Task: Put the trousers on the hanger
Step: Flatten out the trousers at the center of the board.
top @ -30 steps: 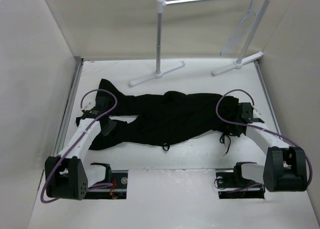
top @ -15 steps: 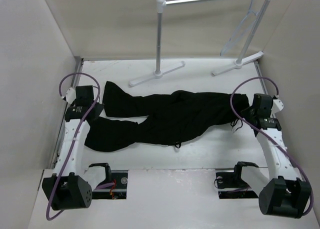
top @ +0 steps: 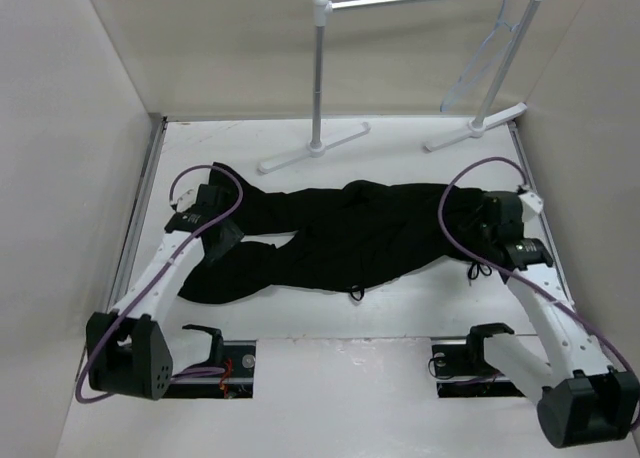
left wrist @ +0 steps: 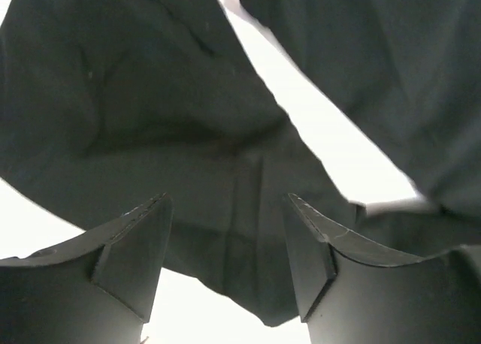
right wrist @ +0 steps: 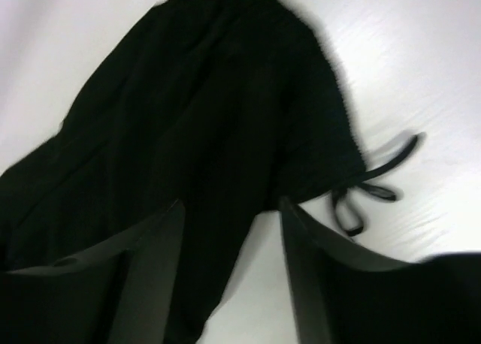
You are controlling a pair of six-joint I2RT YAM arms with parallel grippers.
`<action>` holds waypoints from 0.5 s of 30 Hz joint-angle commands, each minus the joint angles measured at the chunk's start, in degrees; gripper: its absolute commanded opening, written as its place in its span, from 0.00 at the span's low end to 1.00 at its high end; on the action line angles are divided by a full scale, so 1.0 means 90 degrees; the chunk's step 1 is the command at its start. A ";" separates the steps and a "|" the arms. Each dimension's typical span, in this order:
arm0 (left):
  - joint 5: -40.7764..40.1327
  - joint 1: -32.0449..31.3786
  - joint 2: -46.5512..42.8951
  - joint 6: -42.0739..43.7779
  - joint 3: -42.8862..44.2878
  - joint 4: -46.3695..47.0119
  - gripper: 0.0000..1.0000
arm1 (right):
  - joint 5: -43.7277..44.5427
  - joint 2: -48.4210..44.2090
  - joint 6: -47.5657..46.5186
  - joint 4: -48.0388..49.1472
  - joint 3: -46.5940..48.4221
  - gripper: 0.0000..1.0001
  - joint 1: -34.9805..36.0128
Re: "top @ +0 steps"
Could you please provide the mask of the black trousers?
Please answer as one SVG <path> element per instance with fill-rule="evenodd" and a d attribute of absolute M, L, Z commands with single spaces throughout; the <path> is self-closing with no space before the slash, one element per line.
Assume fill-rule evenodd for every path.
<path fill-rule="evenodd" d="M 464 261 L 467 251 L 498 263 L 476 231 L 478 188 L 359 180 L 341 189 L 264 192 L 223 163 L 209 176 L 216 185 L 231 179 L 244 191 L 231 218 L 247 239 L 191 272 L 179 292 L 190 302 L 226 304 L 270 285 L 360 292 L 441 257 Z"/>

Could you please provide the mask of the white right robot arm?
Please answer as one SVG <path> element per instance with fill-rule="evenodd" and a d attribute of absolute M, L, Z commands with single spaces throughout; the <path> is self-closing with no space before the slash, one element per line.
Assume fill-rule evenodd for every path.
<path fill-rule="evenodd" d="M 532 191 L 487 192 L 479 238 L 497 258 L 503 283 L 519 301 L 546 353 L 539 358 L 503 325 L 464 348 L 464 362 L 483 374 L 495 368 L 536 407 L 540 428 L 556 448 L 624 439 L 632 428 L 639 381 L 618 371 L 573 315 L 554 260 L 524 235 L 542 199 Z"/>

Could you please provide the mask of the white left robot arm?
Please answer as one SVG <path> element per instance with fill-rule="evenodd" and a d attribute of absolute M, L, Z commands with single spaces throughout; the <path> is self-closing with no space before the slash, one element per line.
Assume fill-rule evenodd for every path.
<path fill-rule="evenodd" d="M 179 381 L 226 372 L 219 329 L 194 323 L 172 328 L 166 320 L 191 272 L 241 240 L 230 217 L 243 198 L 240 182 L 231 179 L 202 184 L 172 202 L 174 213 L 147 267 L 119 301 L 86 324 L 78 402 L 114 395 L 156 401 Z"/>

